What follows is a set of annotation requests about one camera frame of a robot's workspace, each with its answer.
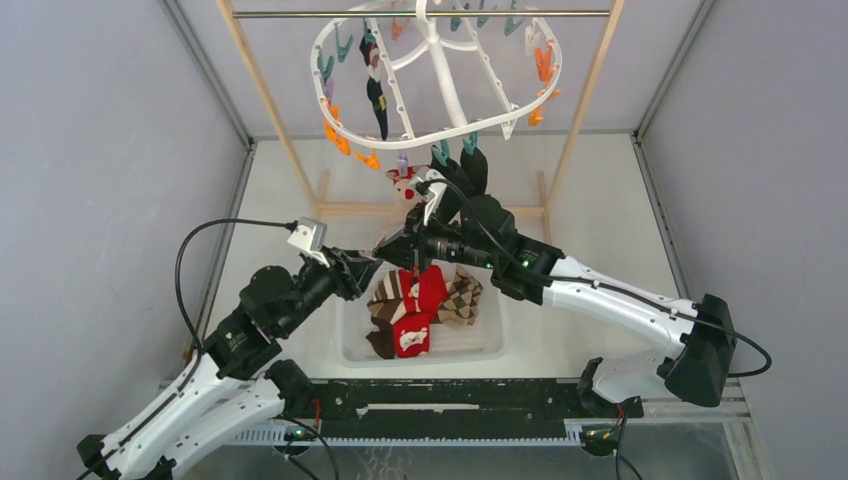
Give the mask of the brown white wavy sock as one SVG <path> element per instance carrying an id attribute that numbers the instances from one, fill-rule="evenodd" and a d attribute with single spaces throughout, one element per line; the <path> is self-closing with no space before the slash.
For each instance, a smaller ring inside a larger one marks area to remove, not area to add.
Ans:
<path id="1" fill-rule="evenodd" d="M 406 313 L 405 294 L 408 292 L 410 273 L 406 270 L 389 271 L 377 284 L 367 303 L 373 319 L 394 325 Z"/>

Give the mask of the beige sock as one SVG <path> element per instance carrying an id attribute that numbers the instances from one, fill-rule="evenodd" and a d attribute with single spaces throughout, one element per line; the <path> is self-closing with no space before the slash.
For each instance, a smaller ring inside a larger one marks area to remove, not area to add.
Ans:
<path id="1" fill-rule="evenodd" d="M 405 173 L 399 168 L 389 169 L 386 177 L 391 182 L 392 206 L 383 222 L 374 248 L 380 248 L 404 235 L 408 213 L 423 201 L 423 197 L 411 186 L 419 173 L 427 173 L 427 165 L 409 166 Z"/>

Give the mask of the red sock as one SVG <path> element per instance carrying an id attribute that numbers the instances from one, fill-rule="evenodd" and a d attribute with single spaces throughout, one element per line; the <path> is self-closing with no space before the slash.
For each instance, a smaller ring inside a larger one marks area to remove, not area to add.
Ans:
<path id="1" fill-rule="evenodd" d="M 427 355 L 431 346 L 431 315 L 418 312 L 401 317 L 392 327 L 393 345 L 398 358 Z"/>
<path id="2" fill-rule="evenodd" d="M 397 271 L 397 276 L 407 314 L 435 315 L 448 296 L 443 272 L 437 265 L 431 265 L 419 274 L 401 269 Z"/>

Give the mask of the brown striped sock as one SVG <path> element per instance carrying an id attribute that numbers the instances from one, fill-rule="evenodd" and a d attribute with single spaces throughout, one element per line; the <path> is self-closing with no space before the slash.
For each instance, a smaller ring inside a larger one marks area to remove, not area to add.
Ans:
<path id="1" fill-rule="evenodd" d="M 366 335 L 375 354 L 386 360 L 396 357 L 393 326 L 390 322 L 372 316 L 370 321 L 373 329 Z"/>

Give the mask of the argyle brown sock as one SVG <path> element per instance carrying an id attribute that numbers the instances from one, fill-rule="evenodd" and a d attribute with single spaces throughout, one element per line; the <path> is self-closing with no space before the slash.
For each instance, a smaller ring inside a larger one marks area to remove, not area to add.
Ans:
<path id="1" fill-rule="evenodd" d="M 484 287 L 463 266 L 457 266 L 448 284 L 447 297 L 437 310 L 438 322 L 454 329 L 464 329 L 475 324 Z"/>

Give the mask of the black sock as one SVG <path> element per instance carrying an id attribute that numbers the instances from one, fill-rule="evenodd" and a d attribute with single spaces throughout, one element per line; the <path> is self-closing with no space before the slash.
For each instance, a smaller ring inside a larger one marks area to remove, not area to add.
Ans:
<path id="1" fill-rule="evenodd" d="M 486 155 L 476 147 L 472 153 L 463 149 L 460 156 L 460 166 L 468 179 L 466 195 L 474 197 L 487 191 L 489 179 L 489 163 Z"/>
<path id="2" fill-rule="evenodd" d="M 437 170 L 442 176 L 455 185 L 466 197 L 470 198 L 474 193 L 474 185 L 466 171 L 453 159 L 448 159 L 442 165 L 437 159 L 432 159 L 430 167 Z M 442 199 L 434 213 L 436 219 L 447 224 L 450 223 L 459 212 L 462 201 L 457 193 L 447 186 Z"/>

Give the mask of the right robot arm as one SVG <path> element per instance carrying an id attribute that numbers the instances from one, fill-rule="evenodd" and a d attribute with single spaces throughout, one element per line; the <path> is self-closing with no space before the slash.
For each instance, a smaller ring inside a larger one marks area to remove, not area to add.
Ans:
<path id="1" fill-rule="evenodd" d="M 648 350 L 590 360 L 578 402 L 605 415 L 633 397 L 673 395 L 697 406 L 720 404 L 737 340 L 727 302 L 667 298 L 601 274 L 561 249 L 522 235 L 514 215 L 489 195 L 475 197 L 444 223 L 418 205 L 405 225 L 374 252 L 405 269 L 432 262 L 490 270 L 490 282 L 517 301 L 593 316 L 647 343 Z"/>

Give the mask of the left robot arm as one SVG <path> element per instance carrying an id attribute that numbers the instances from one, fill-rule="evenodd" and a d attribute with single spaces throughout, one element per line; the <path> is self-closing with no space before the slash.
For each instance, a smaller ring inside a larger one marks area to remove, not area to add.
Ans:
<path id="1" fill-rule="evenodd" d="M 297 274 L 256 271 L 239 304 L 207 337 L 186 368 L 132 420 L 77 446 L 85 476 L 177 479 L 237 434 L 281 413 L 305 414 L 312 384 L 280 342 L 332 296 L 361 297 L 382 263 L 354 250 L 304 256 Z"/>

